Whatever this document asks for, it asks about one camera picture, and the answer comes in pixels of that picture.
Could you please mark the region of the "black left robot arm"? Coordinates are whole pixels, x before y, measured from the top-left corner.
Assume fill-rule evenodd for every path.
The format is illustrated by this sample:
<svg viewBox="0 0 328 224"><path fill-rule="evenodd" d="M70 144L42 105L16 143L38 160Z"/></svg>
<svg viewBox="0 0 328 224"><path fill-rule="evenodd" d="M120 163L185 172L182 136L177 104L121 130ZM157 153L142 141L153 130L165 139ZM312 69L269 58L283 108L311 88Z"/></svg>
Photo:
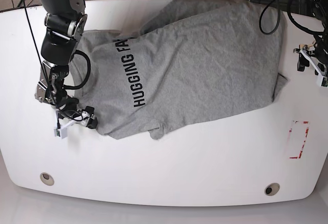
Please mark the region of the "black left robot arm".
<svg viewBox="0 0 328 224"><path fill-rule="evenodd" d="M316 83L320 87L327 87L327 0L307 0L310 2L312 15L321 21L323 31L310 30L297 23L291 15L291 5L294 0L287 4L287 14L290 22L301 31L314 37L312 45L300 44L293 50L298 54L297 71L303 72L312 66L317 76Z"/></svg>

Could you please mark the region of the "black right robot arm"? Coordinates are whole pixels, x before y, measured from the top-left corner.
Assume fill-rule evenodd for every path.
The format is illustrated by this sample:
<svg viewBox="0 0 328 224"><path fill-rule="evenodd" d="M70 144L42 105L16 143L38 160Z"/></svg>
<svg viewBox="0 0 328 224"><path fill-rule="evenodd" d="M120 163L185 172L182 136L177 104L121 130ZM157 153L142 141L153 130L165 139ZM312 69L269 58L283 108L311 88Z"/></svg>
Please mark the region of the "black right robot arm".
<svg viewBox="0 0 328 224"><path fill-rule="evenodd" d="M49 104L56 114L54 134L65 138L67 130L74 124L95 129L98 121L94 108L87 106L79 110L79 100L68 95L69 90L81 89L89 80L91 61L87 54L77 49L87 21L85 0L40 0L47 12L45 17L46 34L40 56L44 61L40 65L41 73L36 87L35 98ZM85 78L77 86L64 84L69 75L69 63L74 56L86 60Z"/></svg>

